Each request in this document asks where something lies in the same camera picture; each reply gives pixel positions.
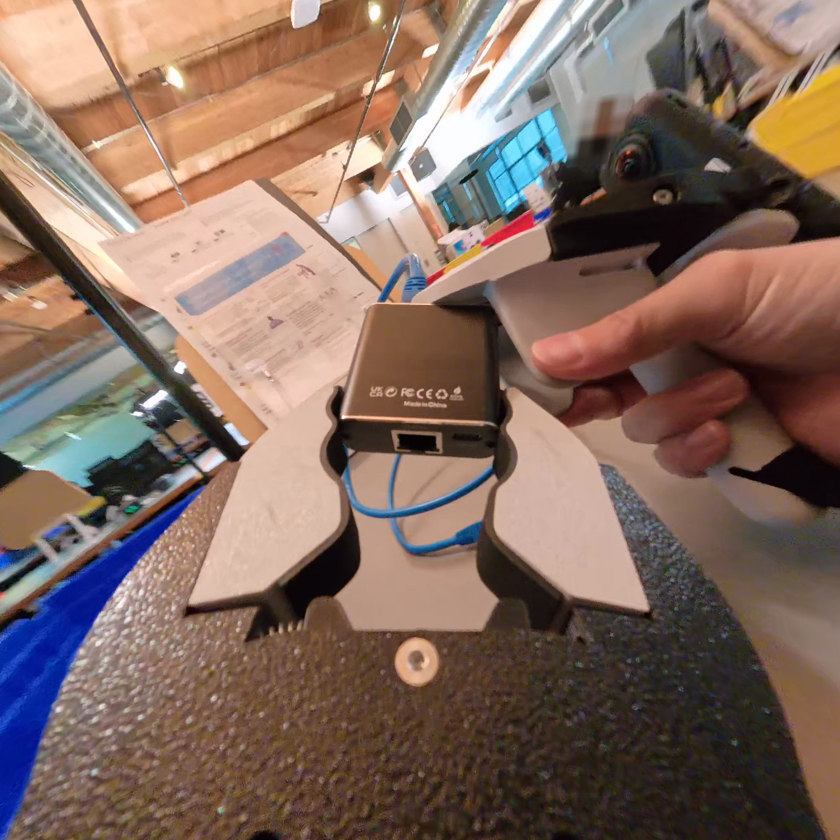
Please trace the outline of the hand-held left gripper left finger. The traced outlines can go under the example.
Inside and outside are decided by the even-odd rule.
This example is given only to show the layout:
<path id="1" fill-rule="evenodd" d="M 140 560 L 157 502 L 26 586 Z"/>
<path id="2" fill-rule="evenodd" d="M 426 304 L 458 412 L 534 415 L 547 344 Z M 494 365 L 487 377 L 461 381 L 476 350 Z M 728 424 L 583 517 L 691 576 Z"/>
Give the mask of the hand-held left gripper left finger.
<path id="1" fill-rule="evenodd" d="M 189 607 L 308 607 L 352 581 L 361 546 L 343 483 L 342 397 L 321 390 L 238 462 Z"/>

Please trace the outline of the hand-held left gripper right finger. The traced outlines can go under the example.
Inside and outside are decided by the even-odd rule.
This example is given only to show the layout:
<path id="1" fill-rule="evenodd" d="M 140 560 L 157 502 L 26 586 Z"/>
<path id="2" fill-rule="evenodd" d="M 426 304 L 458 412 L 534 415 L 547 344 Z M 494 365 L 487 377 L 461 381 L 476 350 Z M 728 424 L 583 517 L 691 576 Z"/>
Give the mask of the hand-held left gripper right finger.
<path id="1" fill-rule="evenodd" d="M 478 574 L 503 615 L 563 631 L 577 608 L 648 618 L 650 604 L 590 450 L 516 388 L 504 417 L 478 540 Z"/>

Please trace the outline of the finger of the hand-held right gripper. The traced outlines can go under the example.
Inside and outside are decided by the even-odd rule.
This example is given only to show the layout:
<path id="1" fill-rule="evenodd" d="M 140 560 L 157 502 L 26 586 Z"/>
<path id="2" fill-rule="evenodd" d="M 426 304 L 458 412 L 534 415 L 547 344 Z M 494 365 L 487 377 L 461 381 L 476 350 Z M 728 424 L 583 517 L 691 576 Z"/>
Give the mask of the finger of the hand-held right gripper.
<path id="1" fill-rule="evenodd" d="M 582 329 L 623 309 L 656 287 L 648 266 L 654 248 L 623 248 L 546 261 L 487 283 L 500 323 L 499 365 L 505 386 L 519 389 L 551 415 L 571 405 L 576 381 L 552 378 L 532 362 L 532 346 Z"/>
<path id="2" fill-rule="evenodd" d="M 536 226 L 483 249 L 419 291 L 413 305 L 472 307 L 487 304 L 485 288 L 504 277 L 548 261 L 552 254 L 545 226 Z"/>

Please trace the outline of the black network adapter box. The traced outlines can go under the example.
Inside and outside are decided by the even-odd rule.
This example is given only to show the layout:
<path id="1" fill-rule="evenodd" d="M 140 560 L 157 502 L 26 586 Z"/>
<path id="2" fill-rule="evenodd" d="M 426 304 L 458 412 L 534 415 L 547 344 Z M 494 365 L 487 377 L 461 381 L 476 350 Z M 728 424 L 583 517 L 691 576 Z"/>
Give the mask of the black network adapter box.
<path id="1" fill-rule="evenodd" d="M 367 311 L 338 412 L 349 449 L 488 459 L 502 415 L 488 309 L 380 302 Z"/>

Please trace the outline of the blue plastic bin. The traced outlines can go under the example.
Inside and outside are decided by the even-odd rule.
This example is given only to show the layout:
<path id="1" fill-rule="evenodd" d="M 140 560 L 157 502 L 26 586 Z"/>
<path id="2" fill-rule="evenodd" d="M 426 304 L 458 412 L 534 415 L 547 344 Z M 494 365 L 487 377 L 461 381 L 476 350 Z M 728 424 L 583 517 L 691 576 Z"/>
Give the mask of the blue plastic bin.
<path id="1" fill-rule="evenodd" d="M 23 800 L 60 687 L 84 638 L 125 576 L 202 488 L 109 548 L 1 633 L 1 838 Z"/>

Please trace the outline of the grey desk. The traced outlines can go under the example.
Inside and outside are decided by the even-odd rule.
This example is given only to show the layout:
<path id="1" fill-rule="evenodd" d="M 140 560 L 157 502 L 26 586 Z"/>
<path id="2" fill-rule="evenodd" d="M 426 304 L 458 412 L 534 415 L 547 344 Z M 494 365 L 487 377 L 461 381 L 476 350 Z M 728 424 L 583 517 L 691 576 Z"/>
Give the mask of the grey desk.
<path id="1" fill-rule="evenodd" d="M 826 834 L 838 838 L 838 519 L 786 530 L 753 523 L 706 479 L 681 479 L 618 420 L 573 434 L 625 478 L 688 549 L 752 639 L 784 709 Z M 357 629 L 470 631 L 496 597 L 466 549 L 431 560 L 407 554 L 386 521 L 358 520 L 359 572 L 339 595 Z"/>

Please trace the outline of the person's right hand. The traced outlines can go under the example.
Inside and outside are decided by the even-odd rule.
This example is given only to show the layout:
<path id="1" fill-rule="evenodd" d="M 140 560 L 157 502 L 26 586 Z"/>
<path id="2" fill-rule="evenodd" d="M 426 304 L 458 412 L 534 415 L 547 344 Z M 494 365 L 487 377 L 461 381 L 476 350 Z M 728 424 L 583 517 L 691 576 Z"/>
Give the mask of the person's right hand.
<path id="1" fill-rule="evenodd" d="M 620 417 L 668 473 L 694 479 L 730 449 L 724 417 L 756 395 L 796 443 L 838 467 L 838 252 L 829 238 L 706 255 L 629 307 L 536 342 L 542 373 L 579 383 L 560 420 Z M 722 368 L 646 395 L 630 367 L 685 344 Z"/>

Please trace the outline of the instruction sheet on wooden stand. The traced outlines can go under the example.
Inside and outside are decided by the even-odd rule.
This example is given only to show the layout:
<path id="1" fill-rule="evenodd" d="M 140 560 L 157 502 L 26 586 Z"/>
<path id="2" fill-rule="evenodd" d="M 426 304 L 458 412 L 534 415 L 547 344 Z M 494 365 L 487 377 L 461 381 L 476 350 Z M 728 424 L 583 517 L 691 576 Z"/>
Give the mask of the instruction sheet on wooden stand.
<path id="1" fill-rule="evenodd" d="M 790 56 L 838 46 L 838 1 L 724 1 L 744 23 Z"/>
<path id="2" fill-rule="evenodd" d="M 268 181 L 244 182 L 101 249 L 266 429 L 343 380 L 380 293 Z"/>

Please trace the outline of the black metal pole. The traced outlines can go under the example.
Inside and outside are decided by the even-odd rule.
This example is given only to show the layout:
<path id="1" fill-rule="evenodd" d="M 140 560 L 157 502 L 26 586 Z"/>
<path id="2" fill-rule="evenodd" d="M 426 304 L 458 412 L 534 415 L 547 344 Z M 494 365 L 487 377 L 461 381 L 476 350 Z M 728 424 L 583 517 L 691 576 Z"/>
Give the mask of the black metal pole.
<path id="1" fill-rule="evenodd" d="M 230 462 L 242 459 L 245 455 L 243 447 L 197 394 L 174 373 L 145 333 L 112 295 L 100 286 L 88 268 L 5 174 L 1 174 L 1 207 L 16 229 L 48 260 L 69 288 L 155 378 L 182 413 L 206 435 L 219 452 Z"/>

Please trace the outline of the bare wooden board stand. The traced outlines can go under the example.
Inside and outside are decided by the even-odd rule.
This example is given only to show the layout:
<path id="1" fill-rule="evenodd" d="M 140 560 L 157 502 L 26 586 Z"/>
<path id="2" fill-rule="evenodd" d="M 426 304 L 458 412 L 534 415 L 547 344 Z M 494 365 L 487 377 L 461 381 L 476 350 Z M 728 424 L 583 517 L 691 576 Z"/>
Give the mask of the bare wooden board stand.
<path id="1" fill-rule="evenodd" d="M 1 489 L 1 545 L 23 550 L 45 532 L 75 516 L 91 501 L 84 489 L 40 469 L 30 469 Z"/>

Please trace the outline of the silver ventilation duct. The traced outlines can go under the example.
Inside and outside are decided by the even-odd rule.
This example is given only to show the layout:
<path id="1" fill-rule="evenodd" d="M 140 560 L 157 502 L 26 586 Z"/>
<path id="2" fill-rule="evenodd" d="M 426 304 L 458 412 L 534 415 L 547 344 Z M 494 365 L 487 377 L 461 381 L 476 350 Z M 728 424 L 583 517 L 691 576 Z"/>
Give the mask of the silver ventilation duct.
<path id="1" fill-rule="evenodd" d="M 387 171 L 397 172 L 404 167 L 432 129 L 434 120 L 443 113 L 455 83 L 464 77 L 481 47 L 515 5 L 509 1 L 459 2 L 420 87 L 400 100 L 388 129 L 391 141 L 382 158 Z"/>
<path id="2" fill-rule="evenodd" d="M 592 37 L 592 21 L 610 2 L 564 2 L 564 5 L 537 33 L 529 34 L 530 40 L 522 48 L 513 64 L 509 79 L 488 101 L 487 110 L 498 122 L 512 110 L 515 102 L 571 45 L 580 32 Z"/>
<path id="3" fill-rule="evenodd" d="M 112 228 L 130 234 L 142 227 L 143 223 L 121 195 L 5 66 L 1 66 L 1 130 Z"/>

